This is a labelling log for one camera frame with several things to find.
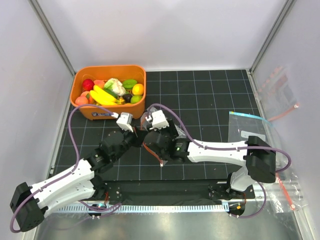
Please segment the red zipper clear bag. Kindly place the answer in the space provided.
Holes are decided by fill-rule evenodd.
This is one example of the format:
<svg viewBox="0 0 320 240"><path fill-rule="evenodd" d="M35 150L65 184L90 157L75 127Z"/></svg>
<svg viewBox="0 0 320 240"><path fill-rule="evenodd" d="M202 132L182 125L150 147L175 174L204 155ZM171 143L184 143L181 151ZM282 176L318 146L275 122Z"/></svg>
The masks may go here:
<svg viewBox="0 0 320 240"><path fill-rule="evenodd" d="M182 127L167 117L164 110L171 109L153 104L140 118L140 129L147 131L143 147L159 161L160 167L168 162L185 162L188 159L189 139Z"/></svg>

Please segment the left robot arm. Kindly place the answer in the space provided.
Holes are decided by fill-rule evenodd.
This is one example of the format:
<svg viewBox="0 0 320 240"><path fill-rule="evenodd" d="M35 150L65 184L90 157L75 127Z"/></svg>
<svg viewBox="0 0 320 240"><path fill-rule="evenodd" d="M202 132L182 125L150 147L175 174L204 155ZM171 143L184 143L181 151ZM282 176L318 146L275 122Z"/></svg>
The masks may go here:
<svg viewBox="0 0 320 240"><path fill-rule="evenodd" d="M112 131L90 152L68 169L29 186L19 184L10 201L13 217L10 230L27 232L41 224L55 210L75 201L101 200L107 187L102 178L131 147L141 147L148 132L136 127Z"/></svg>

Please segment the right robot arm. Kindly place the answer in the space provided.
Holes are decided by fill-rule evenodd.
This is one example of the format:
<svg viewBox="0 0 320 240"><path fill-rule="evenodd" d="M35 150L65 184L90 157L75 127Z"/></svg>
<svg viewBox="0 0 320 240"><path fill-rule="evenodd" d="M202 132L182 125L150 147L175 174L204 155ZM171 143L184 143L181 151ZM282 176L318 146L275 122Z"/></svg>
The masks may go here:
<svg viewBox="0 0 320 240"><path fill-rule="evenodd" d="M251 135L246 141L205 142L179 137L175 124L143 124L148 132L143 143L162 161L184 163L214 162L239 166L228 175L225 187L216 189L222 198L237 198L255 182L276 181L276 152L261 138Z"/></svg>

